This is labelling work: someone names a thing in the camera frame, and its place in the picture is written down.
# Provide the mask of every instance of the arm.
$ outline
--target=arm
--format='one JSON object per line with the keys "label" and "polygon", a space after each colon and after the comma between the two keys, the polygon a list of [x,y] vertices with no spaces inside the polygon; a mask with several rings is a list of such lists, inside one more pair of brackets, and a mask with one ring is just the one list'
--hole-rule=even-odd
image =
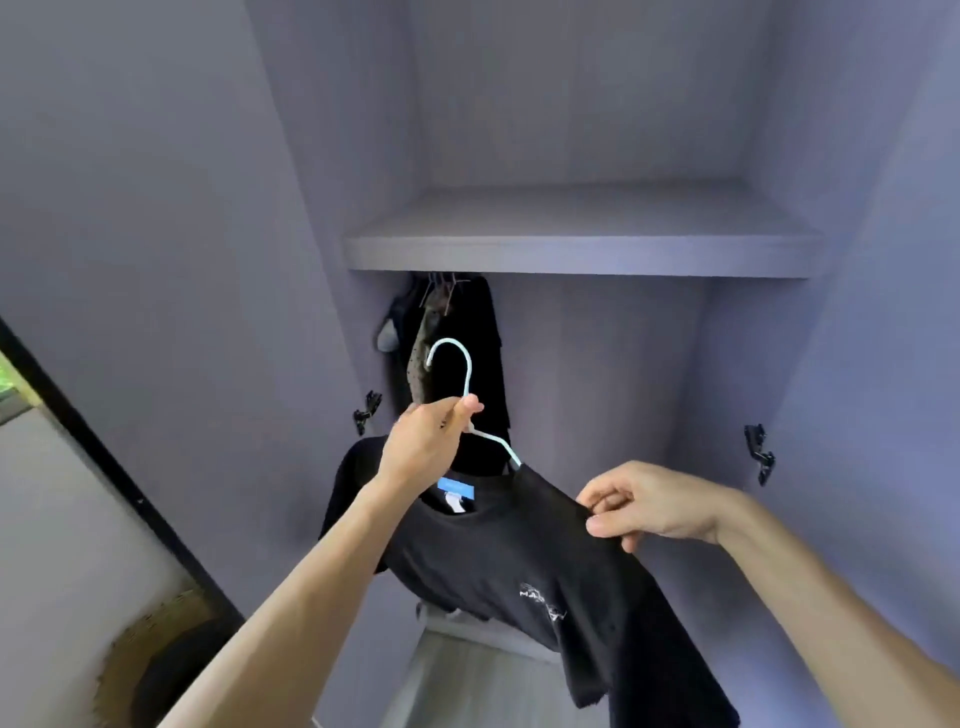
{"label": "arm", "polygon": [[387,542],[414,499],[449,468],[460,434],[481,409],[469,395],[407,410],[376,477],[160,728],[307,726]]}
{"label": "arm", "polygon": [[632,551],[643,532],[719,544],[746,574],[848,728],[960,725],[960,681],[891,627],[746,494],[643,463],[577,498],[594,536]]}

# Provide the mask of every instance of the wardrobe door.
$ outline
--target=wardrobe door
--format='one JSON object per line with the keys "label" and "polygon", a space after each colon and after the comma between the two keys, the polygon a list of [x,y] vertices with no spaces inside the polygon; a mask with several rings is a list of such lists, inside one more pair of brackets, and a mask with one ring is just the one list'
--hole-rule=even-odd
{"label": "wardrobe door", "polygon": [[[249,615],[316,543],[363,399],[243,5],[15,3],[0,68],[0,317]],[[392,580],[325,728],[375,726],[406,669]]]}

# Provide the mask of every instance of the black t-shirt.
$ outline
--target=black t-shirt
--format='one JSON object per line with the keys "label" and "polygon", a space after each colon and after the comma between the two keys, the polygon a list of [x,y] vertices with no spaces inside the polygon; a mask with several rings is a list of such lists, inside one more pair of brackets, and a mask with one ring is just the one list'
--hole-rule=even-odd
{"label": "black t-shirt", "polygon": [[[356,443],[337,472],[324,533],[375,475],[385,438]],[[437,489],[407,511],[381,566],[447,610],[499,619],[563,657],[577,707],[611,694],[614,728],[727,728],[733,706],[660,588],[618,540],[595,539],[588,509],[522,466],[448,477],[473,510],[442,510]]]}

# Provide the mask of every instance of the closet floor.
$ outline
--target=closet floor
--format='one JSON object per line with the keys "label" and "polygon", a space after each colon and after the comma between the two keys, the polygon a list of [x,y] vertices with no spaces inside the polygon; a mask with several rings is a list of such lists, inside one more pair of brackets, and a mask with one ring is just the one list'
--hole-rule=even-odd
{"label": "closet floor", "polygon": [[482,644],[425,632],[428,656],[405,728],[608,728],[606,698],[578,710],[564,670]]}

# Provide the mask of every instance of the wardrobe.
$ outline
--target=wardrobe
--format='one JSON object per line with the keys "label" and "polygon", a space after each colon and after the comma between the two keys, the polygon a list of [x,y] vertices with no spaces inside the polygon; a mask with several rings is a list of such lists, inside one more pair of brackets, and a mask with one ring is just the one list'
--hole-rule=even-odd
{"label": "wardrobe", "polygon": [[[484,274],[525,463],[750,489],[957,667],[955,5],[14,3],[0,318],[248,615],[388,391],[393,297]],[[722,554],[640,558],[745,725],[830,724]],[[324,728],[379,724],[416,604],[376,577]]]}

